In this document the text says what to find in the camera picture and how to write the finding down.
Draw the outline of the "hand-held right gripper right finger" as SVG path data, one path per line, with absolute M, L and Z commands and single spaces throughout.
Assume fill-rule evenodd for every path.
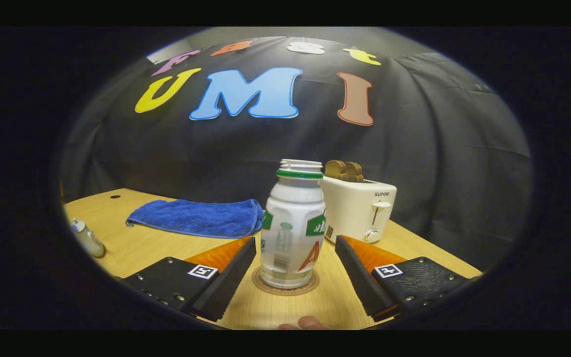
M 367 316 L 375 322 L 452 298 L 469 280 L 428 257 L 406 259 L 355 238 L 336 237 L 335 252 Z

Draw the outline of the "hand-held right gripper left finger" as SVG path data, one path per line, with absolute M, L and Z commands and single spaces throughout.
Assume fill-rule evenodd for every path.
M 184 260 L 165 257 L 122 284 L 172 309 L 217 321 L 255 255 L 255 237 L 234 239 Z

